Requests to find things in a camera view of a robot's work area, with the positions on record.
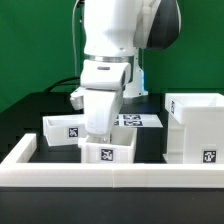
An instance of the green backdrop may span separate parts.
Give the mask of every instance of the green backdrop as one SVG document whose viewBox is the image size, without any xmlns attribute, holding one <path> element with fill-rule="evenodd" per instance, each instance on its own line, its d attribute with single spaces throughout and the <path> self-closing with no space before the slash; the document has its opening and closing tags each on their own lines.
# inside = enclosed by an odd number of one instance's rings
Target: green backdrop
<svg viewBox="0 0 224 224">
<path fill-rule="evenodd" d="M 0 111 L 31 92 L 74 75 L 74 2 L 0 0 Z M 153 93 L 223 93 L 224 1 L 178 2 L 180 38 L 167 50 L 143 52 L 146 89 Z M 80 71 L 84 40 L 82 28 L 76 27 Z"/>
</svg>

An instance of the white container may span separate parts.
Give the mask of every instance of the white container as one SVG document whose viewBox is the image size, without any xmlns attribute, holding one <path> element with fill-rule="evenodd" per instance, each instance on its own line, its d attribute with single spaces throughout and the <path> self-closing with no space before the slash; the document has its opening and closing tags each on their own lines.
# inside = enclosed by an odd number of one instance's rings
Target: white container
<svg viewBox="0 0 224 224">
<path fill-rule="evenodd" d="M 157 115 L 149 114 L 119 114 L 114 125 L 127 128 L 162 127 Z M 43 132 L 49 146 L 78 144 L 78 138 L 87 136 L 84 115 L 43 117 Z"/>
<path fill-rule="evenodd" d="M 168 163 L 224 163 L 224 96 L 166 94 Z"/>
<path fill-rule="evenodd" d="M 82 163 L 133 163 L 137 129 L 113 127 L 111 144 L 102 144 L 98 138 L 80 138 Z"/>
<path fill-rule="evenodd" d="M 87 135 L 84 115 L 43 117 L 43 128 L 49 146 L 77 144 Z"/>
</svg>

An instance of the white block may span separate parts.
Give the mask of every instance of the white block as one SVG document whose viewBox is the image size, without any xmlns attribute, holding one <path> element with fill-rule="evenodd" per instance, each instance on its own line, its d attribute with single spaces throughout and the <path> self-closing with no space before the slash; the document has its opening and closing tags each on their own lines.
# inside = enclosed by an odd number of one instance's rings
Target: white block
<svg viewBox="0 0 224 224">
<path fill-rule="evenodd" d="M 27 163 L 36 148 L 36 135 L 25 134 L 1 164 Z"/>
</svg>

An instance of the black table surface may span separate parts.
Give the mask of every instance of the black table surface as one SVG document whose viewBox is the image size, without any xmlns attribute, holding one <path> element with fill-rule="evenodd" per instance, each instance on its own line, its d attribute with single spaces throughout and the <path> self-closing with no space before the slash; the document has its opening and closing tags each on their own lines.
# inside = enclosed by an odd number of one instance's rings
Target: black table surface
<svg viewBox="0 0 224 224">
<path fill-rule="evenodd" d="M 0 114 L 0 161 L 25 133 L 36 133 L 30 162 L 79 163 L 77 146 L 48 147 L 43 116 L 69 115 L 68 93 L 32 93 Z M 121 113 L 157 114 L 163 128 L 139 128 L 135 163 L 163 163 L 168 114 L 163 95 Z M 223 223 L 223 189 L 0 187 L 0 223 Z"/>
</svg>

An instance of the open box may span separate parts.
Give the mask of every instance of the open box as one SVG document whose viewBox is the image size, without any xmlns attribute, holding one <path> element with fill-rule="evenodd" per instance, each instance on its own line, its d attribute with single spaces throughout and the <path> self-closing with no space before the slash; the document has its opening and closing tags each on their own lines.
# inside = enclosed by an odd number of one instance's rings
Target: open box
<svg viewBox="0 0 224 224">
<path fill-rule="evenodd" d="M 166 94 L 168 163 L 224 163 L 224 96 Z"/>
</svg>

